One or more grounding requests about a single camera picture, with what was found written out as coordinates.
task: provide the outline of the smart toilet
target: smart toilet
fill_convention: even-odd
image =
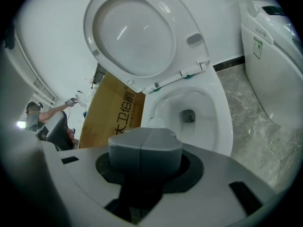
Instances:
[[[232,119],[199,25],[181,0],[91,0],[84,23],[98,62],[146,94],[142,127],[230,156]]]

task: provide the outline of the person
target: person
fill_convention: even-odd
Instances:
[[[37,132],[47,120],[49,120],[56,112],[63,111],[64,109],[71,107],[75,102],[75,98],[69,99],[65,104],[52,108],[46,112],[40,112],[40,106],[38,106],[35,102],[30,102],[27,104],[27,119],[25,123],[25,129],[28,131]],[[67,125],[66,113],[63,112],[65,117],[65,124]],[[66,133],[68,134],[70,140],[73,144],[75,144],[74,134],[67,127]]]

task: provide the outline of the white toilet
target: white toilet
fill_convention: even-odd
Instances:
[[[142,127],[227,156],[232,120],[199,25],[181,0],[91,0],[87,45],[99,63],[146,94]]]
[[[270,120],[303,129],[303,47],[275,0],[239,4],[245,69]]]

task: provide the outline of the bright window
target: bright window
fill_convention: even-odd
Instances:
[[[24,129],[25,128],[25,121],[18,121],[17,122],[17,126],[21,129]]]

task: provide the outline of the toilet seat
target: toilet seat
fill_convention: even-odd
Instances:
[[[135,92],[148,94],[209,63],[181,0],[91,0],[83,30],[99,63]]]

